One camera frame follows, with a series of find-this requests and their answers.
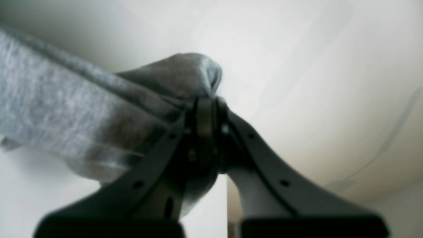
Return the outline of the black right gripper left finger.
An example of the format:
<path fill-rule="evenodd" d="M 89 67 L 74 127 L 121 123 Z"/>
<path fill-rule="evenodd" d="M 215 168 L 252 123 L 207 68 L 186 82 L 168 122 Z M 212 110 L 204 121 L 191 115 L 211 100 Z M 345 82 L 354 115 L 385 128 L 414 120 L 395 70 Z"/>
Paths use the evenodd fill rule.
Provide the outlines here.
<path fill-rule="evenodd" d="M 115 182 L 42 219 L 35 238 L 183 238 L 186 195 L 214 183 L 213 99 L 198 98 Z"/>

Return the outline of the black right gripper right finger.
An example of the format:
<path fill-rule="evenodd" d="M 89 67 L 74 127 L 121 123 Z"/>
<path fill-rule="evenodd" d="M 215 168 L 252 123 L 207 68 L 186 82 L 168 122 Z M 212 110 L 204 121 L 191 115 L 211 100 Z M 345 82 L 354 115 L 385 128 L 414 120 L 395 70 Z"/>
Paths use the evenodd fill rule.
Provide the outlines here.
<path fill-rule="evenodd" d="M 284 162 L 262 137 L 215 101 L 219 170 L 236 185 L 244 218 L 238 238 L 387 238 L 377 213 L 311 182 Z"/>

